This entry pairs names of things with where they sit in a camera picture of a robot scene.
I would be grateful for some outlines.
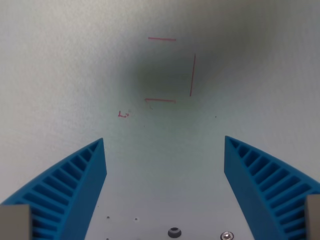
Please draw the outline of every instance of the red pen mark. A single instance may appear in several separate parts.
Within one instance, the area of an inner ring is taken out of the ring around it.
[[[148,37],[149,40],[161,40],[161,41],[170,41],[175,42],[177,39],[175,38],[162,38],[162,37]]]
[[[193,87],[193,83],[194,83],[195,66],[196,66],[196,54],[194,54],[194,58],[193,58],[193,70],[192,70],[192,79],[191,79],[191,87],[190,87],[190,97],[192,95],[192,87]]]
[[[119,115],[118,115],[118,117],[119,117],[119,118],[126,118],[126,117],[129,117],[129,113],[126,113],[126,114],[125,114],[125,116],[122,116],[122,115],[121,115],[121,111],[119,111]]]
[[[145,101],[148,103],[148,101],[156,101],[156,102],[169,102],[169,103],[176,103],[176,100],[168,100],[168,99],[159,99],[159,98],[146,98]]]

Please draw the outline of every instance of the gray block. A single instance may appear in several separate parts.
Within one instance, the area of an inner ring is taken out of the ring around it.
[[[0,205],[0,239],[32,239],[32,220],[29,205]]]
[[[320,239],[320,194],[308,195],[304,209],[308,240]]]

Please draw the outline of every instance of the red line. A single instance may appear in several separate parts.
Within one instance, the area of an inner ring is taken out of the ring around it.
[[[162,40],[162,41],[172,41],[175,42],[177,39],[175,38],[162,38],[162,37],[148,37],[150,40]]]
[[[193,83],[194,83],[195,66],[196,66],[196,54],[194,54],[194,59],[193,59],[193,70],[192,70],[192,79],[191,79],[191,87],[190,87],[190,97],[192,95],[192,87],[193,87]]]
[[[176,103],[176,100],[168,100],[168,99],[158,99],[158,98],[146,98],[146,102],[148,101],[157,101],[157,102],[170,102],[170,103]]]

